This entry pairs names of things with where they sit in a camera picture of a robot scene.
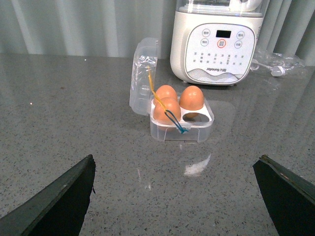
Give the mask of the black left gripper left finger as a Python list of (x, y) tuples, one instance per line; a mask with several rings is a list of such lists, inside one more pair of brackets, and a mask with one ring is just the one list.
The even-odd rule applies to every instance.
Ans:
[(91, 154), (0, 219), (2, 236), (77, 236), (94, 192)]

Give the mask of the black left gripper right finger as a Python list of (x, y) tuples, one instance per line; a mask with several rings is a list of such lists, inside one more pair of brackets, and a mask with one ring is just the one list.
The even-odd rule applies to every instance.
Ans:
[(253, 165), (269, 216), (280, 236), (315, 234), (315, 186), (263, 155)]

